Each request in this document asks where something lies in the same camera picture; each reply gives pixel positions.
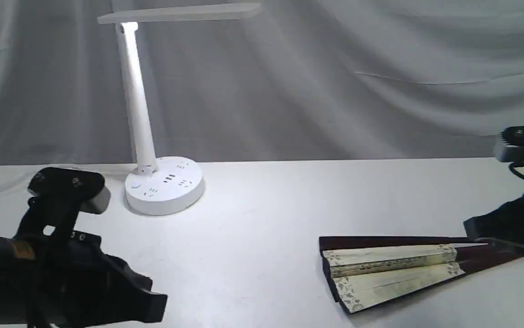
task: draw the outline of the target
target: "white desk lamp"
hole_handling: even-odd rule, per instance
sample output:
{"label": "white desk lamp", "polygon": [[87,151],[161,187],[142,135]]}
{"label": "white desk lamp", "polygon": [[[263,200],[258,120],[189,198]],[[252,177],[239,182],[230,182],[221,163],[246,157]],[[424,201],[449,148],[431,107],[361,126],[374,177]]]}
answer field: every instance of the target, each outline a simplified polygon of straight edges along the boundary
{"label": "white desk lamp", "polygon": [[147,98],[135,32],[143,21],[212,21],[252,17],[260,4],[238,3],[114,12],[98,17],[100,24],[116,24],[118,50],[129,122],[137,154],[137,168],[124,186],[129,205],[144,214],[166,215],[195,203],[205,191],[205,180],[196,162],[169,156],[156,158],[147,109]]}

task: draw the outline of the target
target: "table surface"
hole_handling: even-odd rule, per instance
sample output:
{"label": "table surface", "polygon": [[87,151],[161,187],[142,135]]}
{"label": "table surface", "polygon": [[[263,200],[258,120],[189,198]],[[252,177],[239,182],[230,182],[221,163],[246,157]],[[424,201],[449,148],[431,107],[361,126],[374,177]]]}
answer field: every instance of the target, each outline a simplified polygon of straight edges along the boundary
{"label": "table surface", "polygon": [[[123,170],[130,165],[100,165]],[[0,166],[0,184],[37,171]],[[524,327],[524,259],[372,311],[346,315],[321,270],[319,236],[463,236],[462,221],[524,191],[494,159],[202,164],[206,191],[169,216],[133,214],[111,175],[102,215],[76,229],[169,295],[169,328]],[[16,231],[27,180],[0,194],[0,236]],[[139,327],[137,322],[115,324]]]}

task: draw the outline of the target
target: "white backdrop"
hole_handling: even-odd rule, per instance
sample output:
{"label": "white backdrop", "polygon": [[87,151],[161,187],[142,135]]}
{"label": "white backdrop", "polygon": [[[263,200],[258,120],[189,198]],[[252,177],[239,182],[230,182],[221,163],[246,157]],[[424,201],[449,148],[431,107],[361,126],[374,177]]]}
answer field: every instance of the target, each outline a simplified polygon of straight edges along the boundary
{"label": "white backdrop", "polygon": [[[215,0],[0,0],[0,164],[132,160],[112,10]],[[160,156],[491,156],[524,124],[524,2],[262,0],[143,24]]]}

